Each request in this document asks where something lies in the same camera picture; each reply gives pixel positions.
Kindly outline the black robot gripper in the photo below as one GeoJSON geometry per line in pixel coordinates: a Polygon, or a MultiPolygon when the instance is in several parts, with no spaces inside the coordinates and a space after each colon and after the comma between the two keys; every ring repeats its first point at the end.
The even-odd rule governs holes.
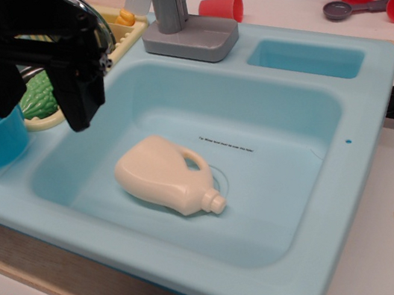
{"type": "Polygon", "coordinates": [[[0,118],[26,92],[18,65],[44,67],[70,128],[83,131],[105,102],[99,20],[67,0],[0,0],[0,118]]]}

